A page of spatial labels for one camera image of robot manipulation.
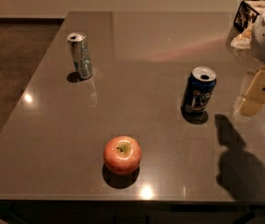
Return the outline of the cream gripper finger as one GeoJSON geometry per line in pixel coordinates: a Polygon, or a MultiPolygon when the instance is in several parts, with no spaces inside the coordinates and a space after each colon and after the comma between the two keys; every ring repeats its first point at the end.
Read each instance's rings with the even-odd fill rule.
{"type": "Polygon", "coordinates": [[[238,99],[237,112],[243,116],[254,117],[265,106],[265,68],[244,79],[244,92],[238,99]]]}

